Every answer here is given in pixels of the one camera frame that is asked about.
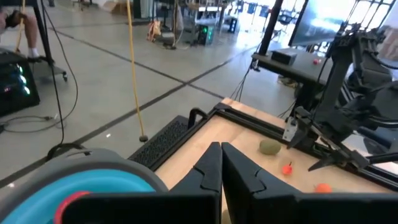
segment gray floor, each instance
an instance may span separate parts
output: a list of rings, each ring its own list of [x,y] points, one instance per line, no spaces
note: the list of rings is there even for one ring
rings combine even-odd
[[[130,116],[134,114],[135,105],[129,35],[124,24],[126,17],[113,16],[99,9],[80,12],[66,4],[47,10],[78,81],[78,103],[66,121],[65,142],[80,139],[86,147],[112,149],[123,157],[130,156],[141,143],[138,141],[137,116]],[[228,37],[230,34],[222,34],[225,37],[221,40],[229,41],[219,41],[210,47],[169,51],[146,41],[147,26],[134,27],[133,33],[138,63],[137,91],[139,103],[144,106],[142,117],[149,137],[176,115],[187,115],[193,107],[208,111],[222,97],[230,96],[245,74],[250,56],[260,41],[245,33],[232,38]],[[15,45],[16,36],[14,30],[6,32],[2,35],[1,45]],[[57,65],[67,70],[60,44],[52,30],[49,31],[49,39]],[[24,40],[20,47],[23,53],[27,50]],[[57,77],[64,115],[71,110],[76,97],[72,76],[70,71],[67,72],[68,83]],[[37,85],[40,105],[1,118],[1,121],[25,115],[55,116],[58,112],[51,80],[38,80]],[[274,73],[265,70],[251,72],[245,83],[242,102],[278,115],[293,103],[293,92],[293,89],[278,84]],[[106,126],[121,116],[121,122]],[[24,123],[9,128],[32,131],[47,125]],[[100,127],[103,127],[102,132],[92,133]],[[0,134],[0,180],[44,157],[60,139],[61,130],[57,128],[29,134]],[[360,139],[352,142],[361,145]]]

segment black device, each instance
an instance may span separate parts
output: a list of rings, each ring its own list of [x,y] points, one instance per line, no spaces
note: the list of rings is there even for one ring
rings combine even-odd
[[[39,94],[26,58],[0,52],[0,116],[40,103]]]
[[[230,143],[213,142],[169,192],[89,194],[66,208],[62,223],[219,224],[221,183],[234,224],[384,223],[398,203],[396,194],[301,193]]]
[[[213,43],[214,28],[214,26],[199,24],[197,28],[198,44],[210,45],[211,43]]]
[[[319,44],[335,38],[352,6],[346,0],[306,0],[300,12],[289,46]]]
[[[294,147],[302,141],[308,141],[310,147],[321,137],[329,146],[330,154],[314,164],[310,170],[347,163],[355,169],[363,169],[375,163],[398,161],[398,153],[365,157],[341,143],[359,127],[398,127],[398,108],[394,106],[398,103],[398,82],[388,82],[376,88],[362,85],[362,78],[368,73],[376,71],[385,74],[389,73],[387,68],[397,69],[377,58],[376,45],[384,38],[383,31],[377,29],[369,32],[352,30],[337,35],[332,42],[326,56],[332,58],[333,66],[320,104],[315,111],[306,111],[302,107],[295,110],[298,129],[289,144],[289,147]],[[352,63],[354,70],[358,71],[356,82],[359,88],[366,91],[363,95],[350,99],[343,107],[337,108],[335,105],[339,92]]]
[[[243,12],[244,1],[238,0],[238,1],[236,2],[236,6],[238,7],[238,12],[239,12],[239,13],[240,13],[240,12]]]
[[[234,34],[236,29],[238,28],[238,18],[232,17],[231,22],[229,23],[228,32]]]
[[[275,50],[272,52],[271,59],[276,62],[283,63],[284,65],[291,66],[294,63],[296,56],[297,54],[294,52],[280,52]]]

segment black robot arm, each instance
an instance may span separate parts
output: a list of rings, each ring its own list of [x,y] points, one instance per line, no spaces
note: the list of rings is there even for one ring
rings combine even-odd
[[[378,72],[385,74],[388,69],[374,59],[377,55],[376,45],[382,40],[382,35],[375,30],[371,32],[357,30],[338,36],[333,41],[329,52],[329,56],[333,60],[333,67],[320,104],[312,113],[302,107],[295,110],[298,128],[289,147],[294,147],[306,138],[315,142],[318,137],[321,137],[322,141],[331,149],[330,154],[314,164],[310,170],[346,163],[362,169],[381,161],[373,157],[364,157],[358,151],[348,149],[341,142],[361,126],[372,129],[378,126],[397,127],[398,122],[395,121],[398,118],[395,119],[395,117],[398,111],[391,108],[391,105],[396,105],[394,100],[398,100],[398,83],[390,82],[379,88],[373,88],[342,108],[336,107],[336,101],[346,72],[352,63],[358,74],[372,72],[373,74]],[[396,155],[384,155],[382,161],[396,161]]]

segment small orange toy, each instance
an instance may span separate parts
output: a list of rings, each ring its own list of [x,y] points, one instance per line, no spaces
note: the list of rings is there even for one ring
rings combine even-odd
[[[292,175],[292,172],[293,172],[292,163],[282,167],[282,173],[284,175]]]
[[[328,184],[318,184],[315,187],[315,193],[332,193],[332,190]]]

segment wooden table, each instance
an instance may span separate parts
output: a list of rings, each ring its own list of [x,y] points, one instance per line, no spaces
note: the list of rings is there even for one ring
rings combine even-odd
[[[232,106],[236,110],[245,112],[246,114],[267,121],[273,125],[280,127],[284,127],[285,125],[282,119],[255,110],[237,101],[226,98],[222,102]],[[207,150],[210,143],[218,141],[231,143],[266,171],[302,192],[314,192],[315,186],[320,183],[331,185],[335,192],[391,192],[380,185],[362,179],[361,177],[337,167],[330,166],[308,172],[308,168],[316,163],[318,159],[296,149],[287,150],[285,146],[282,146],[282,150],[278,155],[265,156],[258,151],[260,141],[265,138],[265,136],[259,133],[246,129],[224,118],[214,116],[171,158],[158,168],[156,174],[165,182],[166,186],[171,189],[189,172],[197,160],[199,160]],[[282,166],[290,162],[292,162],[294,169],[293,174],[286,177],[281,172]],[[398,165],[394,163],[381,164],[380,166],[395,173],[398,170]],[[222,209],[226,210],[224,195]]]

